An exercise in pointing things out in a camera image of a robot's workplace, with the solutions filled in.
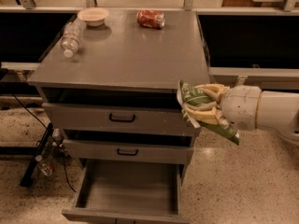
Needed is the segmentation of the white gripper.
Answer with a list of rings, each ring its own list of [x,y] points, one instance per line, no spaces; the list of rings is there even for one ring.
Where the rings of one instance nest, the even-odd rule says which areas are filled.
[[[222,84],[204,84],[196,86],[196,89],[215,102],[221,101],[221,110],[215,102],[198,107],[185,104],[184,109],[191,121],[220,125],[224,129],[229,124],[237,130],[255,129],[256,112],[262,94],[259,87],[241,85],[230,89]]]

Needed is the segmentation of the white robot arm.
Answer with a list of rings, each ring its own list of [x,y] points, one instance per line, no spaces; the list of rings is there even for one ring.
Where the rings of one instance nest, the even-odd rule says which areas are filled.
[[[184,117],[226,138],[240,130],[269,130],[299,143],[299,94],[262,91],[256,86],[192,86],[180,81],[177,99]]]

